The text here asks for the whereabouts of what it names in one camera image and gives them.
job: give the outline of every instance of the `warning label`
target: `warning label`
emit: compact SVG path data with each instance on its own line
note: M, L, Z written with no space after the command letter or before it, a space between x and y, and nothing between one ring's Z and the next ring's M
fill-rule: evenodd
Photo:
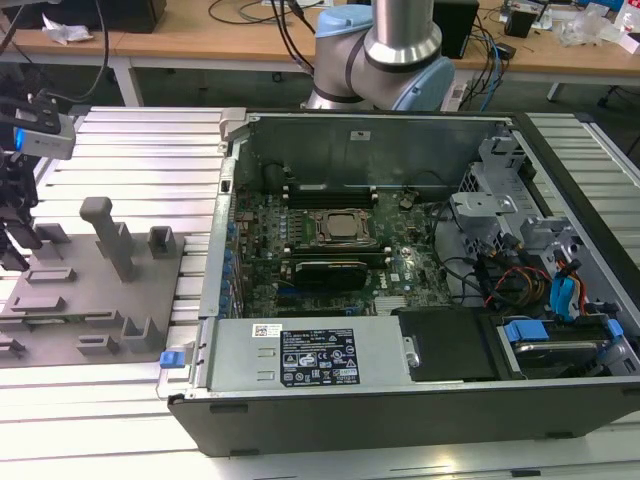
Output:
M360 383L352 329L282 331L280 352L285 387Z

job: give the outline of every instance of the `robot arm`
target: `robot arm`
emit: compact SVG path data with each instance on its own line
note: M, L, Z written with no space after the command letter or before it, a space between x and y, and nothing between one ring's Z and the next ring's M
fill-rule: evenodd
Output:
M30 213L38 204L33 169L40 157L71 158L76 135L71 118L59 114L56 103L44 96L29 102L0 97L0 106L16 108L15 117L0 114L0 123L13 125L16 143L15 152L0 148L0 265L25 271L29 264L7 232L23 248L42 247Z
M433 0L373 0L318 17L307 108L434 110L453 81Z

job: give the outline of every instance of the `blue latch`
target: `blue latch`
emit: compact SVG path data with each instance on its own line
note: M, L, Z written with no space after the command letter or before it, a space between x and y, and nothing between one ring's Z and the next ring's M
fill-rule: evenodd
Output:
M184 368L185 352L167 350L160 354L160 368Z
M551 297L549 304L551 310L560 315L565 322L573 322L569 314L569 306L573 298L576 282L573 278L556 275L551 283Z
M513 320L504 327L509 343L549 340L542 320Z
M614 340L624 335L624 331L622 330L620 323L618 323L618 321L613 318L607 320L607 327L609 327L609 331L611 332Z

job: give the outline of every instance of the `white paper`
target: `white paper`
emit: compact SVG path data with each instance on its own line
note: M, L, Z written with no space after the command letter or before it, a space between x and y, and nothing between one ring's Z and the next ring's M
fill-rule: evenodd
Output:
M89 33L89 29L83 25L67 26L60 23L49 20L45 14L42 14L42 21L44 27L42 31L54 42L67 45L69 42L82 42L84 40L91 40L93 36Z

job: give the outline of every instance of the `aluminum extrusion table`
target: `aluminum extrusion table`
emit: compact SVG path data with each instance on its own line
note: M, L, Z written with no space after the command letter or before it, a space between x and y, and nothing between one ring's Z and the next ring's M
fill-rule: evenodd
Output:
M72 233L86 195L109 195L116 220L132 232L167 224L187 233L168 345L196 334L197 310L216 201L220 109L94 108L77 121L74 158L37 171L38 222ZM572 115L532 115L634 261L640 263L638 171L597 126ZM552 209L561 207L540 183ZM6 272L0 301L15 282ZM173 371L172 383L188 369ZM640 476L640 414L586 437L466 445L210 459L156 394L157 364L0 370L0 472L3 478L364 479ZM558 408L571 408L570 405ZM331 421L331 412L326 412Z

